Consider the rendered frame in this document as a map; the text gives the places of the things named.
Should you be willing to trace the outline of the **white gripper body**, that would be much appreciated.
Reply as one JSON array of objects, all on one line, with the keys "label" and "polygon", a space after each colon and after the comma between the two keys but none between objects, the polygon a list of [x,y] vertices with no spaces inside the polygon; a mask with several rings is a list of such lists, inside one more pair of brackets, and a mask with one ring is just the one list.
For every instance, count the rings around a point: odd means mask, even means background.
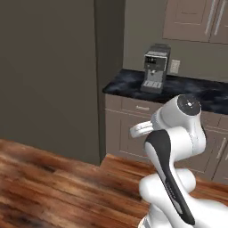
[{"label": "white gripper body", "polygon": [[141,137],[153,130],[152,123],[145,121],[130,128],[130,134],[133,138]]}]

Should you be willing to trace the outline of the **beige drawer front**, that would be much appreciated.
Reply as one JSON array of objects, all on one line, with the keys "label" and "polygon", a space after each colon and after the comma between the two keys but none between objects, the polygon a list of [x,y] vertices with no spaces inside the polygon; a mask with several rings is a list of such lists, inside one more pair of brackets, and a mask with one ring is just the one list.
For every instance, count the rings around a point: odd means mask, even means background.
[{"label": "beige drawer front", "polygon": [[201,113],[201,122],[203,126],[218,127],[221,115],[214,112],[203,111]]},{"label": "beige drawer front", "polygon": [[[138,110],[135,108],[136,105],[142,106],[142,107],[149,107],[149,111],[144,111],[144,110]],[[148,102],[148,101],[143,101],[143,100],[137,100],[137,99],[132,99],[132,98],[126,98],[124,97],[122,99],[122,104],[121,104],[121,109],[125,111],[130,111],[133,113],[138,113],[138,114],[143,114],[150,116],[154,112],[156,112],[160,107],[162,106],[161,103],[156,103],[156,102]]]}]

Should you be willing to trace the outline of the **grey coffee machine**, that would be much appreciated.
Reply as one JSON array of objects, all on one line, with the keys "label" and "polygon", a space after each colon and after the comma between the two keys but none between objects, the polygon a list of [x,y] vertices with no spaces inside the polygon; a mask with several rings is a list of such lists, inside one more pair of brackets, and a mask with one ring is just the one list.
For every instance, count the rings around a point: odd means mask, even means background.
[{"label": "grey coffee machine", "polygon": [[167,44],[154,44],[144,55],[144,79],[141,90],[160,94],[166,81],[171,47]]}]

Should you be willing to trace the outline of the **white wall outlet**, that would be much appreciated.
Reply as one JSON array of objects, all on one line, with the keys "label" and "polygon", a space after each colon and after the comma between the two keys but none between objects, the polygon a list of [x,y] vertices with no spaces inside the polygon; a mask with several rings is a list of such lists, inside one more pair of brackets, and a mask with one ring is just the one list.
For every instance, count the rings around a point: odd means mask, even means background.
[{"label": "white wall outlet", "polygon": [[179,60],[172,60],[170,65],[170,72],[177,74],[179,71],[180,63],[181,62]]}]

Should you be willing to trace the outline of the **beige wall cupboard door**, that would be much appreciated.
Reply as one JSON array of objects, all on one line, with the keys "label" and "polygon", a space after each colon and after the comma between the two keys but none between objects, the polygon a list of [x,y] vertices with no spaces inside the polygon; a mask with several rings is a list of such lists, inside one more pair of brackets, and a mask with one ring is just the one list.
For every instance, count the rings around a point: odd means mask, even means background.
[{"label": "beige wall cupboard door", "polygon": [[216,16],[214,19],[213,28],[211,31],[211,36],[210,36],[209,42],[228,45],[228,0],[226,0],[226,5],[224,8],[224,13],[223,13],[223,16],[222,16],[222,19],[220,22],[218,33],[216,36],[214,35],[215,28],[216,28],[216,22],[217,22],[217,18],[218,18],[218,14],[220,11],[222,1],[223,0],[219,0],[219,4],[218,4],[217,10],[216,10]]},{"label": "beige wall cupboard door", "polygon": [[205,35],[211,2],[211,0],[167,0],[163,37],[207,42],[219,0],[216,0],[210,28]]}]

